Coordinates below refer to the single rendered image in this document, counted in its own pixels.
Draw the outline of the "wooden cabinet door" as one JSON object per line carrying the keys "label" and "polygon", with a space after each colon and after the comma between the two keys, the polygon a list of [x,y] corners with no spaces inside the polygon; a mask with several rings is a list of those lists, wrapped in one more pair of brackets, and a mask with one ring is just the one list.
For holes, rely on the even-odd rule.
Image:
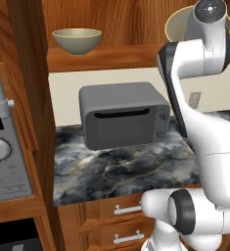
{"label": "wooden cabinet door", "polygon": [[48,83],[48,44],[42,0],[6,0],[25,88],[23,134],[42,193],[41,217],[52,247],[66,251],[58,210],[53,203],[55,121]]}

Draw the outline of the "grey microwave oven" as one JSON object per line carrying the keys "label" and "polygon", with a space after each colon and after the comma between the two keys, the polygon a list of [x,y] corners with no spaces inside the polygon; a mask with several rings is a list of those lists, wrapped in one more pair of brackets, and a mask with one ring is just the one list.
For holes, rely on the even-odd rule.
{"label": "grey microwave oven", "polygon": [[165,139],[170,107],[149,82],[83,86],[79,107],[84,143],[90,150]]}

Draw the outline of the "wooden drawer front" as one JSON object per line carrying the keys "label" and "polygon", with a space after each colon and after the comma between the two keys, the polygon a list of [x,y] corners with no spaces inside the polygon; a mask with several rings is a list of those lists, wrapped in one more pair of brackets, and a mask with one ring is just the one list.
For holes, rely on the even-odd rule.
{"label": "wooden drawer front", "polygon": [[140,205],[142,194],[130,194],[125,196],[118,196],[109,199],[103,199],[100,201],[100,219],[106,220],[114,217],[126,216],[128,214],[115,215],[115,205],[119,204],[121,208],[133,207]]}
{"label": "wooden drawer front", "polygon": [[[155,221],[153,219],[146,219],[146,220],[139,220],[139,221],[132,221],[130,223],[124,225],[114,225],[108,226],[104,229],[100,230],[100,244],[102,247],[118,247],[122,244],[130,244],[136,243],[139,241],[146,240],[152,233],[154,229]],[[135,241],[129,241],[119,244],[113,244],[113,240],[115,238],[115,234],[117,233],[120,237],[125,237],[129,235],[134,235],[136,230],[140,230],[141,233],[145,234],[145,238]]]}

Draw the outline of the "beige bowl with yellow rim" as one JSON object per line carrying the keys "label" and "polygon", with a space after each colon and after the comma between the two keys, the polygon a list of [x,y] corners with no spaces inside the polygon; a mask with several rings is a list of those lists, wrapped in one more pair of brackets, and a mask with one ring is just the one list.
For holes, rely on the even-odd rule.
{"label": "beige bowl with yellow rim", "polygon": [[230,17],[224,0],[199,0],[172,14],[164,27],[169,42],[201,39],[210,44],[221,34],[230,34]]}
{"label": "beige bowl with yellow rim", "polygon": [[64,28],[52,32],[56,43],[73,56],[89,53],[100,42],[102,32],[93,28]]}

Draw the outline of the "black oven door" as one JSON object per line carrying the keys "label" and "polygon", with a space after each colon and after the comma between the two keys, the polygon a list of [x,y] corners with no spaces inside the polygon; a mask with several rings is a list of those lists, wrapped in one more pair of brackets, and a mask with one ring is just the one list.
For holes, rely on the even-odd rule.
{"label": "black oven door", "polygon": [[43,251],[34,219],[0,223],[0,251]]}

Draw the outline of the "wooden wall cabinet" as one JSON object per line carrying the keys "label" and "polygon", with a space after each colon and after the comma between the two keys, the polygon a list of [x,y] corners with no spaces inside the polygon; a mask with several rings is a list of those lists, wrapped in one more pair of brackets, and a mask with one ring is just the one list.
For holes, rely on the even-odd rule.
{"label": "wooden wall cabinet", "polygon": [[[42,0],[51,73],[151,68],[165,44],[164,26],[197,0]],[[102,32],[99,46],[75,57],[58,47],[52,32],[87,27]]]}

